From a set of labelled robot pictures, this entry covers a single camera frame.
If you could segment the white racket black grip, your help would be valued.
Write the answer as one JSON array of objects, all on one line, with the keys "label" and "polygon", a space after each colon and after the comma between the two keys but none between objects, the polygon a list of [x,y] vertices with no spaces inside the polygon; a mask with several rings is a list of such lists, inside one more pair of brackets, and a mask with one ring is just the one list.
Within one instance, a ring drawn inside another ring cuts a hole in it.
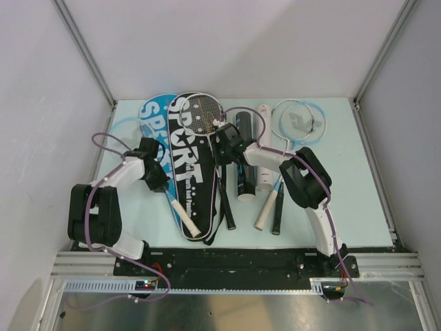
[{"label": "white racket black grip", "polygon": [[[145,137],[151,137],[154,138],[154,129],[150,124],[147,123],[147,121],[143,119],[139,119],[140,121],[140,127]],[[218,177],[218,190],[220,193],[220,206],[221,210],[223,211],[223,214],[225,215],[225,220],[227,224],[228,230],[235,230],[236,224],[234,221],[234,217],[232,214],[232,210],[229,204],[229,199],[227,197],[227,191],[226,191],[226,180],[227,180],[227,171],[226,166],[221,166],[222,172],[221,174],[217,174]]]}]

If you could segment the black racket bag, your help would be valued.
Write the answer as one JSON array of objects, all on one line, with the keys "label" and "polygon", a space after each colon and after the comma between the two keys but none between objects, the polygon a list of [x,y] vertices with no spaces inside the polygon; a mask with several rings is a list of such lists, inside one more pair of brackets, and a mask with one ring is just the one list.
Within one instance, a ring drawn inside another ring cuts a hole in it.
[{"label": "black racket bag", "polygon": [[181,125],[181,105],[191,95],[192,92],[177,95],[167,111],[173,183],[176,200],[191,222],[191,225],[182,222],[183,236],[188,241],[211,246],[224,211],[222,207],[216,207],[218,176],[207,138],[194,136]]}]

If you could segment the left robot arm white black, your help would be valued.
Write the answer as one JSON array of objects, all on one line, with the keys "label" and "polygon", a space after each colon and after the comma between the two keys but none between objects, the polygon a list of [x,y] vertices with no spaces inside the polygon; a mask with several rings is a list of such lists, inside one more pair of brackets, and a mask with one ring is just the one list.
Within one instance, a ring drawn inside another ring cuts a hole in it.
[{"label": "left robot arm white black", "polygon": [[92,251],[107,250],[129,259],[138,275],[147,274],[153,259],[144,253],[145,242],[123,230],[119,194],[133,183],[144,181],[152,192],[163,192],[170,179],[160,165],[165,146],[142,138],[139,147],[122,154],[122,162],[103,179],[76,184],[70,193],[68,237]]}]

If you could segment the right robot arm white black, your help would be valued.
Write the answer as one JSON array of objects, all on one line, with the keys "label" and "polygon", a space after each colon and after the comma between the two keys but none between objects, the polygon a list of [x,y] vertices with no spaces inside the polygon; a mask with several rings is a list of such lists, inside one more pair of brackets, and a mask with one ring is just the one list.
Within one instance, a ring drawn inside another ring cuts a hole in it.
[{"label": "right robot arm white black", "polygon": [[283,152],[245,141],[231,123],[214,121],[217,156],[226,163],[259,166],[282,175],[291,199],[305,209],[314,232],[316,249],[322,256],[319,270],[335,276],[343,268],[347,247],[337,235],[331,215],[331,178],[310,148]]}]

